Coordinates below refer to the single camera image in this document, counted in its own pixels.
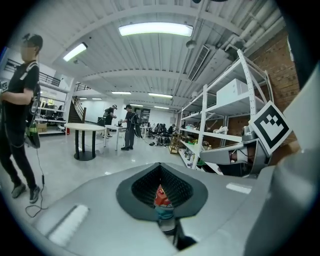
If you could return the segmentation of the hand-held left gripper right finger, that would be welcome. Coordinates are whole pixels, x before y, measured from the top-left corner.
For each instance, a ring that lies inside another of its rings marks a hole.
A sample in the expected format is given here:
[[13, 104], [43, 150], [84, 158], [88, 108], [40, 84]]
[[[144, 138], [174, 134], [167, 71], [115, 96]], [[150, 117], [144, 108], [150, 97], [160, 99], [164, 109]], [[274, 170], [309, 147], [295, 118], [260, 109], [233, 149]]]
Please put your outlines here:
[[180, 233], [192, 244], [183, 250], [168, 242], [159, 256], [245, 256], [249, 234], [262, 210], [272, 180], [272, 169], [257, 178], [219, 175], [165, 163], [202, 182], [208, 197], [194, 216], [181, 218]]

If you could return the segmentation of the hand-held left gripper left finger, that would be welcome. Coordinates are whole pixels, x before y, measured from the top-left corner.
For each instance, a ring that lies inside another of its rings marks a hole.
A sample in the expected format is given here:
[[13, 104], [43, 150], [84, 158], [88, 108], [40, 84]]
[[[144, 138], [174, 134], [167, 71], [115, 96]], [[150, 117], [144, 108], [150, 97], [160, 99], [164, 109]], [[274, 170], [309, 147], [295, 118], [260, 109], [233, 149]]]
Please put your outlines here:
[[61, 255], [174, 256], [178, 249], [155, 221], [127, 214], [116, 198], [118, 185], [151, 164], [91, 179], [52, 203], [34, 223]]

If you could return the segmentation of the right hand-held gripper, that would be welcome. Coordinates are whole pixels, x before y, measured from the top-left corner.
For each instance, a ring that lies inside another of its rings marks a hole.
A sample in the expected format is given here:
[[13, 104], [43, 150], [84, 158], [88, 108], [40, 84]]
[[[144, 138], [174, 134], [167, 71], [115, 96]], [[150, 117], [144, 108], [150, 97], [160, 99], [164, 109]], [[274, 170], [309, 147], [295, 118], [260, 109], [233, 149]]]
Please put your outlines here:
[[203, 150], [199, 157], [206, 163], [217, 165], [245, 164], [250, 173], [256, 175], [269, 165], [272, 154], [291, 131], [283, 113], [268, 101], [242, 128], [242, 142]]

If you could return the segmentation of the red vacuum cleaner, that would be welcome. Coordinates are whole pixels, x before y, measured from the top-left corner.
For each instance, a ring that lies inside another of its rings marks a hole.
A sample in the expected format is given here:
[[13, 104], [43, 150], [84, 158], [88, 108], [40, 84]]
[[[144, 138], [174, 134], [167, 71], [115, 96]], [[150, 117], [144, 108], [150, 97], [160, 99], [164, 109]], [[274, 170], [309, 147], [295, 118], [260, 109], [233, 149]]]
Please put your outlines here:
[[155, 194], [154, 209], [158, 216], [160, 230], [165, 235], [172, 236], [176, 229], [174, 207], [161, 185], [159, 185]]

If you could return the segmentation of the person's right forearm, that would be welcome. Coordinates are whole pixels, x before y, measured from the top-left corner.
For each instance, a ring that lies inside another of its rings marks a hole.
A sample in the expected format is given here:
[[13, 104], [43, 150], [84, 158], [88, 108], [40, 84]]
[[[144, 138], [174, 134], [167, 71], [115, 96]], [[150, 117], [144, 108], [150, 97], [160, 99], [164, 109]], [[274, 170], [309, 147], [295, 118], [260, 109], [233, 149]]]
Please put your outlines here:
[[275, 166], [278, 162], [280, 162], [283, 158], [295, 154], [301, 150], [298, 141], [292, 141], [288, 144], [282, 145], [278, 147], [270, 158], [269, 166]]

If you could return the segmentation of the white metal shelf rack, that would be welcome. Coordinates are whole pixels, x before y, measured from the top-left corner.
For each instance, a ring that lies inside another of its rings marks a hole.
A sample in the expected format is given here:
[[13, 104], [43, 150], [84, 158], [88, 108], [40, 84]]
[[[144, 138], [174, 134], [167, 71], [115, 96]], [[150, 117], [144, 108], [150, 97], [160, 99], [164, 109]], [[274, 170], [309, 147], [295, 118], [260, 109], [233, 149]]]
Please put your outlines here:
[[[192, 152], [192, 156], [182, 158], [188, 168], [197, 169], [200, 152], [205, 150], [204, 137], [220, 139], [220, 148], [225, 147], [226, 141], [233, 142], [233, 145], [242, 142], [242, 135], [229, 134], [229, 129], [218, 133], [206, 126], [207, 121], [223, 120], [223, 125], [228, 127], [231, 118], [250, 117], [252, 119], [267, 104], [261, 89], [264, 85], [267, 86], [270, 100], [274, 99], [267, 72], [245, 57], [240, 49], [237, 50], [237, 55], [238, 58], [233, 64], [228, 66], [211, 84], [204, 85], [202, 92], [181, 110], [179, 132], [198, 136], [198, 141], [194, 144], [182, 141], [188, 151]], [[217, 105], [217, 91], [233, 79], [246, 83], [248, 92], [233, 102]]]

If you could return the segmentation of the row of black office chairs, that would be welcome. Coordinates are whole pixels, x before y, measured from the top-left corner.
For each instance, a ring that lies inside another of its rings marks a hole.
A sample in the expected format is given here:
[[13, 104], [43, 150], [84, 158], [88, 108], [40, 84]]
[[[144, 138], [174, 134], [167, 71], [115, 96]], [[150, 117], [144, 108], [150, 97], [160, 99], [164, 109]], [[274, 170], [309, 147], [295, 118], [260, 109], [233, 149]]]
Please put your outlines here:
[[164, 146], [170, 145], [171, 134], [168, 132], [166, 125], [158, 123], [154, 125], [148, 132], [147, 137], [149, 139], [155, 139], [149, 143], [150, 146]]

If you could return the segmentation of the white box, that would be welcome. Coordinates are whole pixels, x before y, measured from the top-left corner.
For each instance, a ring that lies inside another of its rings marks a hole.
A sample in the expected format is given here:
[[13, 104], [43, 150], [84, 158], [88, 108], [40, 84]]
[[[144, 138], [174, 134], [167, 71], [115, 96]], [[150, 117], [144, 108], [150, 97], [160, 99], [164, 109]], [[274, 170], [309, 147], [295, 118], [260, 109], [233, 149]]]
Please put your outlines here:
[[248, 85], [235, 78], [217, 91], [216, 104], [221, 106], [231, 103], [248, 91]]

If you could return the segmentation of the white rectangular table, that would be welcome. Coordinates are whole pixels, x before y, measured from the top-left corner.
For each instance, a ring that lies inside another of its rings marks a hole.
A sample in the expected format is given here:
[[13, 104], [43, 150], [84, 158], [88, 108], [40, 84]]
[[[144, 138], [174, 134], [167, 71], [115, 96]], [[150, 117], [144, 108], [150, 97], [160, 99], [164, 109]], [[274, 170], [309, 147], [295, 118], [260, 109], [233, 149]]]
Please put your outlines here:
[[107, 146], [107, 129], [109, 130], [115, 130], [115, 151], [119, 149], [119, 139], [120, 139], [120, 132], [123, 132], [125, 130], [125, 127], [123, 126], [112, 126], [112, 125], [105, 125], [104, 126], [104, 135], [103, 135], [103, 146]]

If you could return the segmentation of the round white table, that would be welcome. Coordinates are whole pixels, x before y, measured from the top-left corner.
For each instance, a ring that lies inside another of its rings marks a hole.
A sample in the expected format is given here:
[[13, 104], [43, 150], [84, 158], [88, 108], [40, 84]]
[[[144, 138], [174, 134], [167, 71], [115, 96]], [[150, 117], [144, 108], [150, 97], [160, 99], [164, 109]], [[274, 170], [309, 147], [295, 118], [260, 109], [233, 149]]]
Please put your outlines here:
[[[75, 154], [74, 158], [78, 161], [90, 161], [96, 157], [96, 132], [103, 131], [104, 128], [95, 124], [88, 123], [65, 123], [66, 129], [74, 130]], [[79, 149], [79, 133], [81, 132], [81, 150]], [[85, 149], [85, 133], [92, 132], [91, 151]]]

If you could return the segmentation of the ceiling air vent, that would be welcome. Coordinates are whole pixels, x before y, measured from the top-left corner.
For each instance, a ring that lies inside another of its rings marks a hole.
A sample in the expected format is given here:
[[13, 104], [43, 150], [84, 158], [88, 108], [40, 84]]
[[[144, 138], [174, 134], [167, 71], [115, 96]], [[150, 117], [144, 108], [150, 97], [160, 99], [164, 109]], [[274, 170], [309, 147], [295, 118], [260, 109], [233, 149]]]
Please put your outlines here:
[[188, 75], [190, 81], [193, 81], [196, 77], [209, 52], [210, 48], [203, 45]]

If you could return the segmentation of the dark staircase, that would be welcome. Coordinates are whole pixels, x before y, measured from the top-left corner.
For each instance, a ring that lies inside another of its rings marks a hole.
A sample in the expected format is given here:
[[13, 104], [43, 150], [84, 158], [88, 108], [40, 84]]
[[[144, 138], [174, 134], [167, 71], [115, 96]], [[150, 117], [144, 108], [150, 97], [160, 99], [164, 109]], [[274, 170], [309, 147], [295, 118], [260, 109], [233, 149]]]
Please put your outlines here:
[[79, 98], [73, 96], [69, 108], [69, 123], [84, 123], [86, 119], [87, 108], [82, 107]]

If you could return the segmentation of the white storage shelf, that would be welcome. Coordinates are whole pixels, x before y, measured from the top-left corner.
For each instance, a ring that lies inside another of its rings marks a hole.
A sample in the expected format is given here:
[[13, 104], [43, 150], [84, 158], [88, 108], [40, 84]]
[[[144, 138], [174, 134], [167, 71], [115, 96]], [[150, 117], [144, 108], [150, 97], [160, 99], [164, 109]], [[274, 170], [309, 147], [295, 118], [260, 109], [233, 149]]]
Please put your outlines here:
[[35, 122], [47, 123], [47, 132], [41, 132], [39, 135], [60, 135], [65, 134], [65, 103], [58, 101], [57, 104], [53, 99], [41, 98], [40, 106], [37, 109]]

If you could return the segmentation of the white ceiling pipes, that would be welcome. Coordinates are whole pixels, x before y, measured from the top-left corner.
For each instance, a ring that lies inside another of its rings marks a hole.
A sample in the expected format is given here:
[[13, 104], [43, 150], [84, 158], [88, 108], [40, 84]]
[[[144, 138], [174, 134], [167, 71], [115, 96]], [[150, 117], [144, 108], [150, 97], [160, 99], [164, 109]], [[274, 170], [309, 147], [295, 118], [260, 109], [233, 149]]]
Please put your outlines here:
[[236, 47], [236, 43], [240, 43], [241, 49], [249, 48], [281, 16], [281, 11], [276, 7], [275, 1], [266, 0], [256, 14], [249, 14], [250, 21], [242, 33], [240, 35], [232, 34], [220, 48], [227, 51], [229, 48]]

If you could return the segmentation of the black balcony railing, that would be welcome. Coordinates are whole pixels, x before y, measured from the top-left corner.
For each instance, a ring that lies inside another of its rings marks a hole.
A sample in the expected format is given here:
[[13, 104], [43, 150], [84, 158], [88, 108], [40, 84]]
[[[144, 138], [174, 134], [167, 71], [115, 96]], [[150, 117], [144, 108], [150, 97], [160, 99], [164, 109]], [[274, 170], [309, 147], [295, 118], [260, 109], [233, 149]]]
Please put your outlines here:
[[[8, 72], [11, 72], [11, 73], [14, 73], [17, 69], [18, 66], [20, 66], [21, 64], [19, 62], [16, 62], [10, 58], [7, 59], [7, 62], [5, 64], [5, 67], [4, 67], [4, 70], [5, 71], [8, 71]], [[60, 85], [60, 80], [55, 78], [55, 77], [52, 77], [48, 74], [45, 74], [43, 72], [39, 72], [39, 80], [42, 82], [42, 83], [47, 83], [47, 84], [51, 84], [53, 85], [54, 87], [58, 87]]]

